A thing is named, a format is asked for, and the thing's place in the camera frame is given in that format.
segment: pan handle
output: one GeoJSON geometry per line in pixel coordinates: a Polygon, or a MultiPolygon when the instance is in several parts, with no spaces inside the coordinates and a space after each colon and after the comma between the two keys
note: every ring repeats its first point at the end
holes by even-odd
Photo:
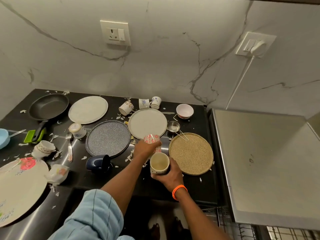
{"type": "Polygon", "coordinates": [[[35,131],[34,136],[32,137],[32,142],[36,142],[40,136],[40,133],[42,131],[42,129],[45,127],[45,124],[48,122],[48,120],[44,120],[41,121],[41,123],[39,124],[38,129],[35,131]]]}

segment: bowl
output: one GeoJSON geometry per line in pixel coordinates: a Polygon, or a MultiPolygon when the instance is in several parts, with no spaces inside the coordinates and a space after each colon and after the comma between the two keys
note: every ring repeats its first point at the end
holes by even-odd
{"type": "Polygon", "coordinates": [[[179,104],[177,106],[177,115],[181,119],[188,119],[193,115],[193,108],[189,104],[179,104]]]}
{"type": "Polygon", "coordinates": [[[0,129],[0,149],[8,145],[9,141],[9,132],[6,129],[0,129]]]}

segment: non-stick pan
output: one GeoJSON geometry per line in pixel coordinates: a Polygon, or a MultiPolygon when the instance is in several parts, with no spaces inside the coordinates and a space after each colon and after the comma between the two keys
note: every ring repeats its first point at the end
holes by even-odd
{"type": "Polygon", "coordinates": [[[69,99],[62,94],[48,94],[43,96],[30,106],[29,115],[31,118],[41,121],[34,133],[32,141],[37,141],[46,123],[63,113],[69,105],[69,99]]]}

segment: bracelet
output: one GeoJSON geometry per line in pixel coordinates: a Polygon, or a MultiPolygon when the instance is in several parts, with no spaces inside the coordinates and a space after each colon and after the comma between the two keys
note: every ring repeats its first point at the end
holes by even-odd
{"type": "Polygon", "coordinates": [[[176,196],[175,196],[175,193],[176,193],[176,191],[177,191],[178,189],[180,189],[180,188],[185,188],[186,191],[188,192],[187,188],[186,188],[184,185],[182,185],[182,184],[179,185],[179,186],[177,186],[177,187],[175,187],[174,190],[172,191],[172,197],[173,197],[175,200],[177,200],[177,198],[176,198],[176,196]]]}

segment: measuring cup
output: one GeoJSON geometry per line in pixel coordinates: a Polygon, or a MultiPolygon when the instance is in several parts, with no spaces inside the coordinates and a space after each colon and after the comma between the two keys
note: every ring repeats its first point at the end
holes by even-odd
{"type": "Polygon", "coordinates": [[[167,124],[167,130],[170,131],[170,132],[173,132],[173,133],[176,133],[179,137],[181,137],[183,140],[185,141],[189,141],[189,139],[186,137],[186,135],[180,130],[180,124],[177,122],[177,121],[170,121],[168,122],[167,124]],[[180,132],[182,133],[182,135],[184,135],[184,137],[186,138],[183,138],[181,135],[179,135],[177,132],[180,132]]]}

